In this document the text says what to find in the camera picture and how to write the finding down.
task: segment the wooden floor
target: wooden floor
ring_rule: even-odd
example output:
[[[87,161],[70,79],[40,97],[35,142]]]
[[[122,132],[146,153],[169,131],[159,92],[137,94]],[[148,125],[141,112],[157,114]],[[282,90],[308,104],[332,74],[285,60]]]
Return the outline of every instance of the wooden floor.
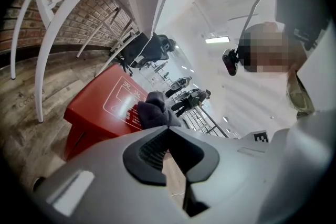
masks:
[[[107,51],[50,55],[44,77],[44,122],[35,112],[36,58],[17,63],[16,79],[9,67],[0,70],[0,147],[19,181],[31,189],[39,176],[48,177],[64,164],[60,158],[71,124],[63,119],[68,103],[93,78],[108,58]],[[171,195],[184,192],[185,178],[167,156],[163,172]],[[172,197],[182,206],[183,195]]]

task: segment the person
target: person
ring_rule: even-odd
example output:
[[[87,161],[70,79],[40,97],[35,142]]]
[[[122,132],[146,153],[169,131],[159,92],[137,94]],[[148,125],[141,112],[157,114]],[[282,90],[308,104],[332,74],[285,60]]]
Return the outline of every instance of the person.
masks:
[[[297,118],[315,111],[297,76],[309,55],[300,41],[280,32],[276,23],[264,22],[245,30],[237,51],[239,62],[248,72],[287,74],[286,98],[298,111]]]
[[[209,90],[198,90],[195,92],[195,96],[193,94],[189,95],[189,97],[183,99],[181,102],[174,104],[171,109],[173,111],[177,111],[176,116],[181,116],[184,112],[196,107],[202,106],[205,99],[210,99],[211,92]]]
[[[178,91],[181,91],[182,89],[188,87],[191,79],[192,77],[184,77],[184,78],[179,78],[178,80],[176,80],[174,83],[178,82],[181,86],[175,90],[169,89],[168,91],[166,91],[165,92],[166,97],[169,98],[170,96],[177,93]]]
[[[158,73],[162,68],[165,67],[165,65],[166,65],[167,63],[168,63],[168,61],[166,61],[166,62],[160,64],[157,68],[154,69],[154,72],[155,72],[155,73]]]
[[[164,74],[163,79],[166,80],[167,77],[168,77],[168,75],[169,75],[169,72],[167,72],[166,74]]]

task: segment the chair leg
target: chair leg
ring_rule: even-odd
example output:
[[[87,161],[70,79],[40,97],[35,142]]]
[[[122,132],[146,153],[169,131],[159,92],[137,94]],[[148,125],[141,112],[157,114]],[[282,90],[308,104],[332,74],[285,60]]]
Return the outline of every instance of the chair leg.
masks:
[[[79,52],[77,53],[76,57],[79,58],[80,54],[83,52],[83,50],[85,49],[86,45],[90,42],[90,40],[94,37],[94,35],[98,32],[98,30],[103,26],[103,24],[105,22],[107,22],[112,16],[113,19],[112,21],[116,18],[116,16],[118,15],[120,9],[117,9],[115,13],[111,13],[104,21],[102,21],[97,27],[96,29],[92,32],[92,34],[88,37],[88,39],[85,41],[85,43],[83,44],[83,46],[80,48]]]
[[[68,17],[72,9],[77,5],[79,1],[80,0],[64,0],[60,8],[57,10],[57,13],[55,14],[53,20],[51,21],[42,41],[42,45],[37,59],[35,74],[35,105],[39,122],[43,122],[42,87],[47,59],[58,31],[60,30],[65,19]]]
[[[104,69],[109,65],[109,63],[116,57],[133,39],[135,39],[137,35],[134,35],[129,40],[127,40],[118,50],[115,51],[114,54],[111,55],[111,57],[106,61],[106,63],[103,65],[103,67],[98,71],[98,73],[95,75],[97,77],[100,75]]]
[[[126,73],[126,66],[125,66],[125,61],[122,61],[121,62],[121,65],[122,65],[122,69],[124,70],[124,72]]]
[[[11,47],[11,53],[10,53],[10,75],[12,79],[16,78],[15,74],[15,58],[16,58],[16,48],[17,48],[17,40],[19,38],[19,33],[20,33],[20,28],[23,22],[23,19],[25,17],[27,8],[30,4],[30,1],[32,0],[25,0],[23,2],[23,5],[20,9],[19,16],[17,17],[15,28],[14,28],[14,33],[13,33],[13,39],[12,39],[12,47]]]

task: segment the dark jacket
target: dark jacket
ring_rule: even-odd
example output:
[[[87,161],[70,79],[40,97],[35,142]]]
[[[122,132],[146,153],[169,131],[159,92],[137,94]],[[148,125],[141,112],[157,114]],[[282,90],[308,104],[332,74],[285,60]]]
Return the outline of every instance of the dark jacket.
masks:
[[[195,97],[192,94],[188,97],[188,102],[191,108],[198,106],[199,102],[203,102],[206,99],[206,92],[199,90]]]
[[[181,126],[174,112],[166,107],[162,92],[150,92],[146,102],[140,101],[138,114],[144,129],[162,125]]]

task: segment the ceiling light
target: ceiling light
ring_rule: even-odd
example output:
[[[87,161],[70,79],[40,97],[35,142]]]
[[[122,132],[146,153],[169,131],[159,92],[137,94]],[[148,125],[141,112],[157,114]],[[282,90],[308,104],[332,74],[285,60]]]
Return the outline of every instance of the ceiling light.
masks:
[[[230,42],[229,37],[215,37],[215,38],[208,38],[205,40],[207,44],[211,43],[223,43],[223,42]]]

